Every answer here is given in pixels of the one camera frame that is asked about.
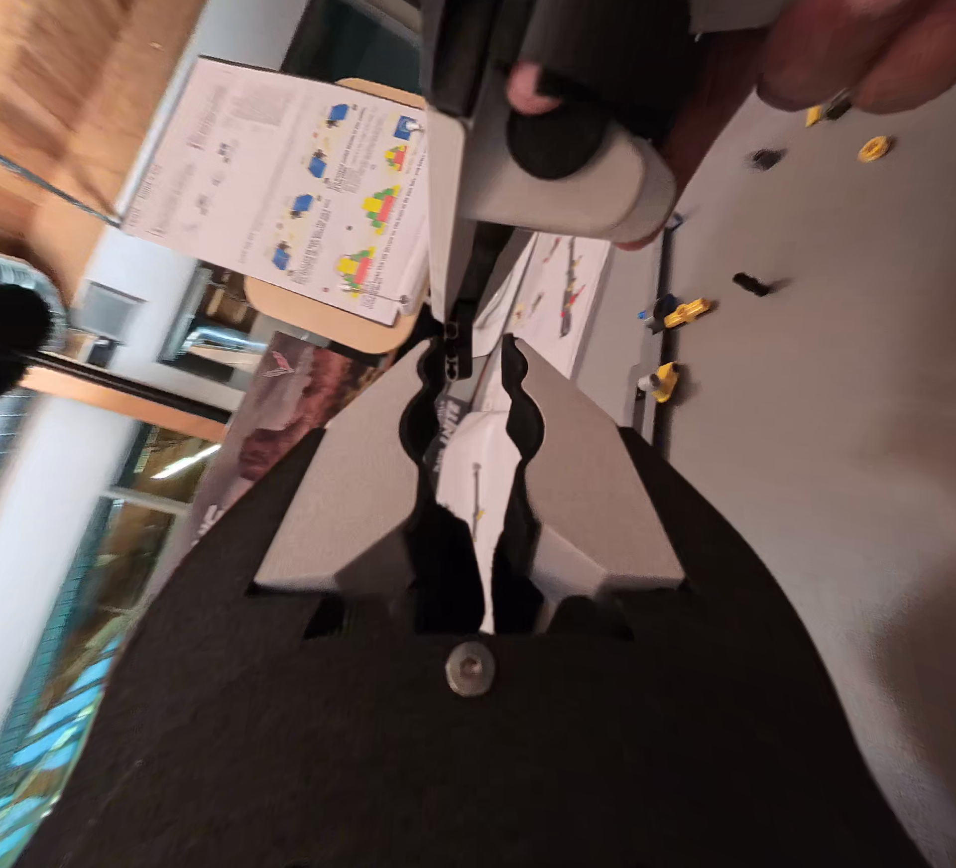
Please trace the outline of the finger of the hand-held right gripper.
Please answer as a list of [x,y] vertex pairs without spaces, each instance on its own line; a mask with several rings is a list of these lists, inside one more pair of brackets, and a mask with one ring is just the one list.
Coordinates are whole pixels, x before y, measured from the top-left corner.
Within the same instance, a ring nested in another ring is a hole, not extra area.
[[480,201],[497,154],[487,128],[426,108],[425,137],[431,313],[442,326],[445,375],[451,379],[446,330],[472,330],[474,360],[475,324],[504,286],[515,259],[514,228],[492,221],[489,205]]

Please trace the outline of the lego set box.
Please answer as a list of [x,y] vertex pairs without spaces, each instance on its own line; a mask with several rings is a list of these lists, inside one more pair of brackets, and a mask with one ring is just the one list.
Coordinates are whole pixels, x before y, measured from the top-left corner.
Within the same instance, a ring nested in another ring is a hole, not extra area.
[[360,358],[276,333],[178,528],[177,565],[221,517],[305,437],[326,424],[395,359]]

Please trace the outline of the person's right hand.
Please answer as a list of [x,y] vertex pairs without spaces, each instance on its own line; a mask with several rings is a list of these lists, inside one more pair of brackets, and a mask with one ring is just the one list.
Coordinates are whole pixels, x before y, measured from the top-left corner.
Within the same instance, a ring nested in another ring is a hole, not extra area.
[[955,80],[955,0],[795,0],[768,27],[702,44],[696,90],[660,150],[677,195],[752,92],[786,112],[846,94],[880,116],[943,95]]

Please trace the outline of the printed instruction sheet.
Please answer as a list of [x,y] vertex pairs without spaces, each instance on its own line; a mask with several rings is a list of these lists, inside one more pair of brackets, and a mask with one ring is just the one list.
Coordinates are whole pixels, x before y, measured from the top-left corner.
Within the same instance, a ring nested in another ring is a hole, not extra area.
[[120,225],[383,326],[427,270],[425,110],[198,58]]

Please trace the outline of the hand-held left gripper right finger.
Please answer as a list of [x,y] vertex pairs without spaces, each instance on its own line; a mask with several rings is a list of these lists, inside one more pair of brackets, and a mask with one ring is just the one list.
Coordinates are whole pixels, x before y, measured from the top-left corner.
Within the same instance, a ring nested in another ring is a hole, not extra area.
[[493,632],[530,635],[571,599],[680,587],[684,568],[615,420],[513,335],[501,377],[519,459],[492,561]]

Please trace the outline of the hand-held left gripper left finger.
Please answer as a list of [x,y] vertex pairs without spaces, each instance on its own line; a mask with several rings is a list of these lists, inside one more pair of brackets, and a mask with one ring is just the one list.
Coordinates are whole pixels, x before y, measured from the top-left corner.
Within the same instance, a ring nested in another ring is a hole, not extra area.
[[426,460],[444,387],[441,342],[425,340],[327,423],[256,587],[407,601],[423,634],[480,629],[471,531],[439,502]]

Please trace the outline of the open lego instruction booklet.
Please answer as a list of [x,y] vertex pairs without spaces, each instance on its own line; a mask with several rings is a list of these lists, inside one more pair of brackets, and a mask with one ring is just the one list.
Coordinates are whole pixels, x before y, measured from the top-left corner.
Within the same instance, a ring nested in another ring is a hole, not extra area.
[[558,372],[572,376],[610,253],[604,242],[534,235],[474,324],[473,385],[440,398],[441,431],[431,458],[436,495],[470,531],[485,634],[494,632],[493,562],[519,462],[507,432],[510,397],[501,379],[501,340],[524,340]]

